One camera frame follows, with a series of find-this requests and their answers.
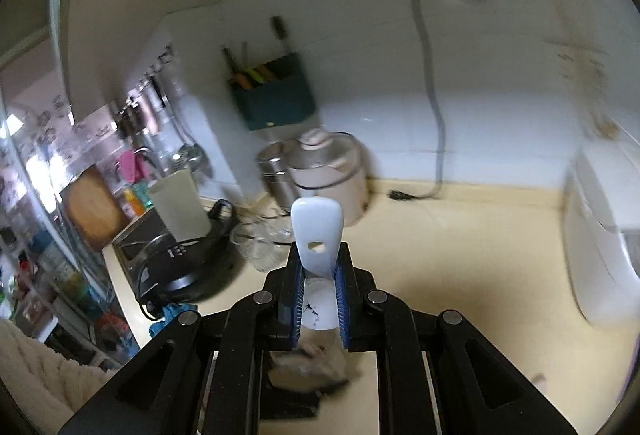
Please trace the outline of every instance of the blue cloth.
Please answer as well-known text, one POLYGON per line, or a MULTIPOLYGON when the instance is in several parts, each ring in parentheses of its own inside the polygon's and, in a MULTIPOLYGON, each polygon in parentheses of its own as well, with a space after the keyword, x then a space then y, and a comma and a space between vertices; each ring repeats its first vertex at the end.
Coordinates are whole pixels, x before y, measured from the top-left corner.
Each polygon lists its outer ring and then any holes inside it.
POLYGON ((170 303, 169 305, 165 305, 162 307, 164 319, 151 323, 149 326, 149 335, 154 338, 162 329, 169 325, 175 317, 177 317, 181 312, 185 312, 187 310, 198 310, 198 308, 190 303, 170 303))

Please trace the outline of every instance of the wooden cutting board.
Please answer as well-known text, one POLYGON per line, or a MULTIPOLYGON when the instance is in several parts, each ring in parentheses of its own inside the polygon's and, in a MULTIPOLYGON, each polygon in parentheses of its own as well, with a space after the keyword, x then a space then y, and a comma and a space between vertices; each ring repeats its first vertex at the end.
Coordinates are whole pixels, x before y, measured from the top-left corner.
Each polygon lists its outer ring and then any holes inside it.
POLYGON ((95 164, 63 189, 60 196, 65 213, 96 252, 129 225, 129 219, 95 164))

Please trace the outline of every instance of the tiled backsplash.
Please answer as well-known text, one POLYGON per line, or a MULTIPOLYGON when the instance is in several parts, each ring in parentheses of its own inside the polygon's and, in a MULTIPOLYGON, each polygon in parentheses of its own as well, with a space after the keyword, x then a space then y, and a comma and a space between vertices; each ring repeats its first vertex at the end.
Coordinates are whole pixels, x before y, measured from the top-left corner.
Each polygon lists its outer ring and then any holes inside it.
MULTIPOLYGON (((581 88, 559 58, 585 47, 589 61, 603 65, 609 112, 640 132, 640 16, 631 0, 423 0, 423 7, 447 122, 448 180, 561 187, 589 124, 581 88), (568 35, 563 12, 580 36, 568 35)), ((409 0, 223 0, 165 17, 160 27, 177 38, 189 89, 231 172, 240 173, 238 157, 252 159, 260 141, 238 132, 219 47, 237 56, 247 40, 252 62, 280 56, 274 14, 302 54, 322 124, 357 136, 372 176, 431 179, 436 133, 409 0)))

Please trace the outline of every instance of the beige countertop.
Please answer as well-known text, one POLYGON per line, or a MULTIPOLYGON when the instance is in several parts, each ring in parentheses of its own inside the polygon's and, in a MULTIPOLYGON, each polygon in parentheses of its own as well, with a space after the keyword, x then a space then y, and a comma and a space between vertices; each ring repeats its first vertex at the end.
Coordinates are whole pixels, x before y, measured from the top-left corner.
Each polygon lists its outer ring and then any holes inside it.
MULTIPOLYGON (((596 433, 623 391, 640 328, 595 329, 580 314, 564 261, 558 198, 534 190, 474 187, 428 202, 373 195, 364 218, 345 229, 353 264, 413 309, 457 309, 529 379, 542 374, 546 397, 580 435, 596 433)), ((146 320, 112 248, 104 251, 127 321, 140 345, 146 320)), ((222 293, 198 303, 207 315, 262 288, 246 264, 222 293)), ((378 430, 376 359, 350 354, 359 375, 321 404, 318 418, 263 422, 263 434, 378 430)))

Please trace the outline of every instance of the metal bolt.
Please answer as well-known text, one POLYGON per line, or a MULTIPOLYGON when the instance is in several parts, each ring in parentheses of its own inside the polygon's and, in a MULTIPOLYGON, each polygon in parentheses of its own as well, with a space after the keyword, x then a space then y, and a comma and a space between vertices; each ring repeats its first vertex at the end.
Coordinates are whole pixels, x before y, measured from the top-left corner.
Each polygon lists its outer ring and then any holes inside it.
POLYGON ((185 310, 180 313, 180 316, 178 316, 178 323, 183 327, 193 325, 196 321, 198 321, 198 313, 192 310, 185 310))
POLYGON ((372 290, 367 294, 367 298, 371 303, 385 303, 388 296, 386 292, 381 290, 372 290))
POLYGON ((269 303, 273 299, 273 294, 271 294, 268 290, 259 290, 254 294, 254 301, 258 305, 264 305, 265 303, 269 303))
POLYGON ((444 322, 449 325, 460 325, 460 323, 462 323, 462 316, 460 316, 460 313, 457 310, 444 311, 442 319, 444 319, 444 322))

